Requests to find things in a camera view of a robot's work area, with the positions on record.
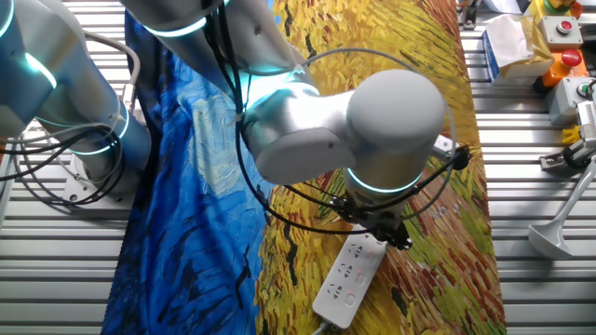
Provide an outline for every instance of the white power strip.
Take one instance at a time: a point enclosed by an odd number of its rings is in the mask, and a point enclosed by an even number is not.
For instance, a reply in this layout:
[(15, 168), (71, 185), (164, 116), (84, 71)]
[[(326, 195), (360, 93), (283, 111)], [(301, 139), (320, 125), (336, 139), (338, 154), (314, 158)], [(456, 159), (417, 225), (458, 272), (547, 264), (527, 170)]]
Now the white power strip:
[(313, 302), (315, 313), (341, 329), (348, 328), (385, 253), (386, 242), (371, 234), (350, 235)]

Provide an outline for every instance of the emergency stop button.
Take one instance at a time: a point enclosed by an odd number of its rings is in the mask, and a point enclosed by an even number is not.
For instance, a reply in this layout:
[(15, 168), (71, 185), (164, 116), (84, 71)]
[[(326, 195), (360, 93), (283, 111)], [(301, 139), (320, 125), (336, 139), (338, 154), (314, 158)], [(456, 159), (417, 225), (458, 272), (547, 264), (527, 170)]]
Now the emergency stop button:
[(570, 21), (561, 21), (557, 25), (557, 32), (559, 32), (559, 34), (568, 35), (573, 29), (574, 26)]
[(577, 50), (565, 50), (561, 54), (561, 63), (566, 67), (576, 67), (577, 65), (581, 64), (581, 55)]

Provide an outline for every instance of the yellow wheat field painting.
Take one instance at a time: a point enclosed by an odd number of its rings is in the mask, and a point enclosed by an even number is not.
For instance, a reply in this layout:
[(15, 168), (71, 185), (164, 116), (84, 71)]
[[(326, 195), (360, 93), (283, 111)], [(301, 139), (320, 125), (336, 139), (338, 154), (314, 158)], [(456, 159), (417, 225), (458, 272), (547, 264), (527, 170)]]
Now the yellow wheat field painting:
[[(505, 334), (479, 132), (454, 1), (275, 0), (274, 12), (280, 16), (279, 29), (305, 57), (337, 47), (368, 47), (408, 61), (439, 88), (454, 112), (458, 141), (474, 154), (440, 200), (406, 223), (413, 248), (388, 251), (351, 327), (342, 333)], [(395, 67), (374, 55), (336, 54), (315, 62), (311, 74), (322, 94), (333, 94)], [(429, 162), (425, 174), (437, 165)], [(423, 206), (441, 182), (431, 183), (406, 210)], [(321, 176), (317, 183), (331, 194), (344, 190), (342, 171)], [(270, 201), (293, 221), (350, 229), (336, 214), (283, 187), (273, 191)], [(311, 334), (318, 328), (312, 302), (344, 240), (275, 220), (265, 227), (254, 302), (260, 306), (257, 333)]]

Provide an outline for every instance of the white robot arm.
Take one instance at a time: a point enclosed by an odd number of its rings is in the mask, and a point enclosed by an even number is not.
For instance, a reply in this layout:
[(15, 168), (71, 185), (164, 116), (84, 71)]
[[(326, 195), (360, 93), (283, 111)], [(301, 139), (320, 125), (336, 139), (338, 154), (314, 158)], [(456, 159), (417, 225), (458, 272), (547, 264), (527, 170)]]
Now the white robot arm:
[[(432, 154), (445, 161), (455, 155), (451, 141), (440, 136), (448, 106), (429, 80), (411, 71), (385, 71), (355, 90), (322, 97), (301, 66), (305, 59), (281, 34), (263, 0), (121, 3), (228, 95), (232, 89), (226, 77), (239, 73), (246, 105), (242, 135), (267, 181), (292, 184), (347, 168), (349, 194), (358, 204), (375, 206), (411, 190)], [(60, 0), (0, 0), (0, 10), (0, 27), (5, 27), (0, 30), (0, 74), (17, 78), (16, 85), (14, 79), (0, 80), (0, 85), (12, 86), (10, 93), (0, 93), (0, 112), (13, 121), (10, 127), (0, 126), (0, 136), (18, 136), (34, 116), (52, 123), (110, 124), (110, 115), (120, 109), (127, 121), (116, 123), (115, 132), (124, 144), (130, 173), (141, 170), (148, 155), (147, 132), (118, 105), (88, 56), (82, 29)], [(3, 17), (11, 10), (14, 15)], [(220, 10), (227, 17), (226, 27), (214, 19)], [(52, 34), (42, 33), (50, 30)], [(226, 54), (231, 47), (232, 60), (218, 59), (218, 53)], [(17, 66), (26, 61), (38, 71), (27, 73)], [(34, 90), (25, 89), (32, 87), (29, 82), (35, 83)], [(23, 92), (30, 99), (15, 101)], [(42, 125), (50, 133), (57, 130), (50, 123)], [(104, 166), (95, 176), (106, 173), (111, 159), (101, 152), (105, 143), (97, 147), (100, 144), (81, 141), (73, 147), (89, 169)], [(403, 203), (396, 204), (386, 213), (398, 218), (402, 208)], [(390, 229), (400, 227), (399, 220), (392, 222)], [(377, 223), (361, 222), (367, 227)]]

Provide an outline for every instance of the paper box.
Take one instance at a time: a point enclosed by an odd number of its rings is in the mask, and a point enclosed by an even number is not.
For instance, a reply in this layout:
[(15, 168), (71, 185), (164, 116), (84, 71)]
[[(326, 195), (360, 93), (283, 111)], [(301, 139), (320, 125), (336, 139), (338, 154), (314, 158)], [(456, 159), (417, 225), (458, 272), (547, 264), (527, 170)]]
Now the paper box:
[(554, 62), (532, 17), (502, 15), (486, 26), (482, 42), (494, 85), (530, 86)]

